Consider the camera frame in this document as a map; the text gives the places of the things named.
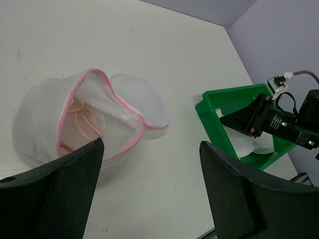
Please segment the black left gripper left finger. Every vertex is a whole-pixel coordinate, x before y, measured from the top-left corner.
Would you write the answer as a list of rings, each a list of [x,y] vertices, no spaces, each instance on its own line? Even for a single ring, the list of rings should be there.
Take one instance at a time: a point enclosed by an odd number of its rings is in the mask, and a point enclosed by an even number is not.
[[[2,239],[81,239],[104,153],[100,138],[0,181]]]

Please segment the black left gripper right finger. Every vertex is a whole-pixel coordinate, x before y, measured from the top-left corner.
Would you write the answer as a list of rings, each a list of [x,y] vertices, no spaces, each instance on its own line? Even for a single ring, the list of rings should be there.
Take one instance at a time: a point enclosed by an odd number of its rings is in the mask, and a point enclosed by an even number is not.
[[[268,174],[207,141],[199,154],[218,238],[318,238],[317,187]]]

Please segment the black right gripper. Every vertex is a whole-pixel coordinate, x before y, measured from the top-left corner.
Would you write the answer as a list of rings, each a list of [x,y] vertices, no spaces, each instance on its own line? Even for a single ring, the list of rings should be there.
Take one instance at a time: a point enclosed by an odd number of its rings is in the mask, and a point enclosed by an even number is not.
[[[288,112],[279,107],[278,99],[272,100],[266,94],[259,94],[248,106],[219,118],[220,122],[237,132],[250,137],[260,137],[263,132],[281,139],[293,135],[293,127],[298,119],[294,107]]]

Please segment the white cloth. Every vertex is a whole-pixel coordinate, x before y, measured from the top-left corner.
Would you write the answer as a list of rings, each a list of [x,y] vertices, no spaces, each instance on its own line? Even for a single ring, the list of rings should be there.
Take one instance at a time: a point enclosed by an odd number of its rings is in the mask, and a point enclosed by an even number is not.
[[[269,154],[274,152],[273,136],[263,132],[260,137],[253,138],[224,126],[224,130],[239,159],[251,153]]]

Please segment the pink beige bra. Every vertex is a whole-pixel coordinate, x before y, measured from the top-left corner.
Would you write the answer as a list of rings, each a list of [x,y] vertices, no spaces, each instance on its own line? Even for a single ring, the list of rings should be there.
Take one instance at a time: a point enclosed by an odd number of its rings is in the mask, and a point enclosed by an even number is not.
[[[96,115],[88,104],[74,97],[67,110],[60,142],[60,150],[65,156],[86,144],[103,138]]]

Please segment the mesh laundry bag pink trim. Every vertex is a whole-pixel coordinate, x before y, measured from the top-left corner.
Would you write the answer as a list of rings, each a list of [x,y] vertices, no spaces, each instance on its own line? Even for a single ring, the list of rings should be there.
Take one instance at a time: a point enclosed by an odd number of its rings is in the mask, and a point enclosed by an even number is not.
[[[30,88],[13,119],[12,144],[18,156],[40,165],[99,138],[106,166],[135,147],[147,131],[166,129],[170,120],[166,101],[147,81],[89,69]]]

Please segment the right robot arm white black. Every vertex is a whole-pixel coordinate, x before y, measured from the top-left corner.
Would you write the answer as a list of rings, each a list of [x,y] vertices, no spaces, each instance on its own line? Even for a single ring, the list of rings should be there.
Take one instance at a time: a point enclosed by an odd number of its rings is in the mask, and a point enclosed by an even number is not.
[[[312,150],[319,146],[319,91],[310,90],[299,110],[292,112],[279,106],[281,93],[275,100],[259,94],[248,106],[220,118],[221,123],[250,137],[260,137],[263,132]]]

